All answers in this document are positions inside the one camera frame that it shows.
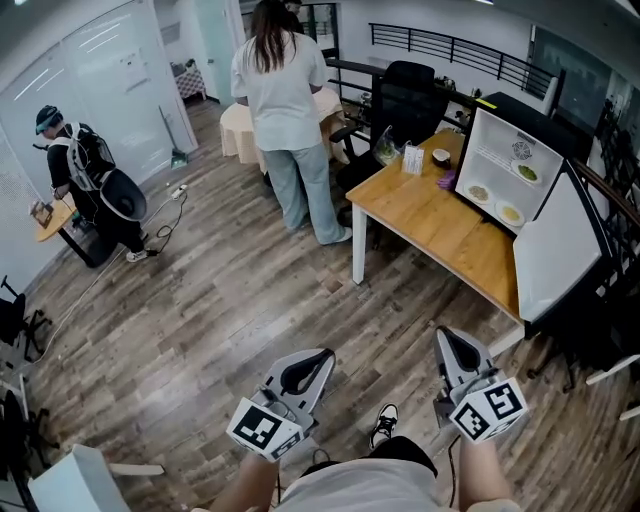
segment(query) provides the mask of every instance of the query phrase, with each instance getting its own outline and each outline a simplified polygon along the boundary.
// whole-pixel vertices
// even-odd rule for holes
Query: round table
[[[342,143],[333,144],[329,141],[331,134],[346,125],[340,97],[332,89],[323,87],[313,95],[313,99],[318,107],[320,130],[329,158],[348,164]],[[240,163],[260,164],[260,170],[267,172],[262,154],[255,144],[249,107],[235,103],[225,110],[220,118],[220,132],[224,156],[238,155]]]

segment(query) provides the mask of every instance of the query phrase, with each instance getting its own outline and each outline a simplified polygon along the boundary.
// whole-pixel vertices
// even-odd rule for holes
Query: cable
[[[451,480],[453,481],[453,490],[451,491],[451,500],[449,501],[449,508],[453,507],[453,502],[456,499],[456,465],[453,462],[453,447],[460,439],[460,436],[456,437],[449,445],[449,463],[451,464]]]
[[[184,203],[186,201],[187,195],[185,194],[185,198],[183,199],[182,203],[180,204],[180,217],[178,217],[178,222],[180,222],[180,218],[182,217],[182,207],[184,206]],[[145,222],[143,227],[146,227],[149,225],[149,223],[158,215],[158,213],[160,213],[160,210],[162,210],[168,203],[170,203],[171,201],[174,201],[173,198],[169,198],[167,199],[164,203],[162,203],[160,205],[160,207],[155,211],[155,213],[149,217],[149,219],[147,220],[147,222]],[[173,228],[171,229],[171,232],[169,233],[169,235],[167,236],[167,238],[171,238],[171,233],[173,233],[173,230],[177,227],[178,222],[176,222],[173,226]],[[167,242],[165,242],[165,244],[162,246],[162,249],[160,250],[160,252],[162,252],[162,250],[164,250],[164,247],[167,245]],[[115,261],[120,257],[120,255],[125,251],[125,248],[120,249],[120,251],[118,252],[118,254],[115,255],[115,257],[109,262],[109,264],[105,267],[105,269],[100,272],[100,275],[98,275],[98,277],[96,277],[96,279],[93,281],[93,283],[91,283],[89,285],[89,287],[82,293],[82,295],[80,296],[80,298],[78,300],[76,300],[76,302],[73,303],[73,305],[71,306],[71,308],[69,309],[69,312],[67,313],[67,315],[64,317],[64,319],[62,320],[62,322],[60,322],[60,324],[58,325],[58,328],[54,331],[54,333],[51,335],[51,338],[49,338],[49,341],[44,349],[44,352],[42,353],[42,355],[36,359],[35,361],[31,362],[31,363],[26,363],[23,366],[20,367],[19,370],[17,370],[17,373],[20,373],[22,370],[24,370],[25,368],[27,368],[28,366],[32,366],[32,365],[36,365],[38,364],[40,361],[42,361],[44,359],[44,357],[47,355],[47,352],[49,351],[49,347],[51,347],[51,344],[53,343],[53,340],[56,338],[56,336],[58,335],[58,333],[62,330],[62,327],[64,327],[65,323],[67,322],[67,320],[69,319],[69,317],[71,317],[71,315],[73,314],[73,312],[77,309],[77,307],[80,305],[80,302],[82,301],[82,299],[84,299],[84,297],[87,295],[87,293],[89,293],[89,291],[98,283],[98,281],[102,278],[102,276],[107,272],[107,270],[109,270],[111,268],[111,265],[113,265],[115,263]]]
[[[157,250],[157,251],[150,250],[149,251],[149,255],[150,256],[157,256],[158,254],[162,254],[162,251],[164,251],[164,248],[167,246],[167,244],[171,240],[171,235],[173,235],[173,232],[178,227],[178,224],[180,224],[180,220],[182,219],[182,208],[184,206],[184,203],[187,202],[187,198],[188,197],[189,197],[189,194],[187,194],[185,192],[184,198],[182,199],[182,202],[180,203],[180,213],[178,214],[178,219],[175,221],[173,226],[169,226],[168,224],[165,224],[164,226],[161,226],[160,229],[158,230],[158,232],[156,233],[156,238],[160,238],[160,239],[166,238],[166,240],[164,241],[164,243],[162,244],[162,247],[160,247],[159,250]]]

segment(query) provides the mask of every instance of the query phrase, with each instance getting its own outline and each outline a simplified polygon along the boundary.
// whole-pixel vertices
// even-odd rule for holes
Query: white t-shirt
[[[327,66],[320,47],[310,37],[295,34],[297,51],[285,35],[285,63],[281,69],[260,74],[253,45],[247,41],[231,64],[231,94],[249,99],[256,145],[263,151],[307,149],[322,142],[318,109],[309,84],[327,81]]]
[[[444,512],[435,477],[415,462],[360,459],[322,469],[294,482],[277,512]],[[520,512],[509,500],[476,503],[469,512]]]

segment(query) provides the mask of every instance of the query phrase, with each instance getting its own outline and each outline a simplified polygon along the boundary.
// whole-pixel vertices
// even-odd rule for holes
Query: cap
[[[58,115],[62,118],[62,114],[57,107],[47,105],[41,108],[36,116],[36,135],[40,135],[49,128],[53,124],[52,121],[54,121]]]

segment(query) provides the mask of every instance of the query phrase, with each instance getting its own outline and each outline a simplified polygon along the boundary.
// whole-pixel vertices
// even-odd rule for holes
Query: glass door
[[[150,15],[147,4],[132,2],[62,43],[92,127],[109,144],[118,167],[138,183],[171,160],[168,130],[179,149],[196,147]]]
[[[36,115],[45,105],[55,105],[66,119],[90,123],[88,113],[78,101],[73,80],[61,47],[56,45],[0,94],[0,122],[7,140],[45,201],[52,199],[51,176],[46,153],[33,147],[45,144],[36,135]]]

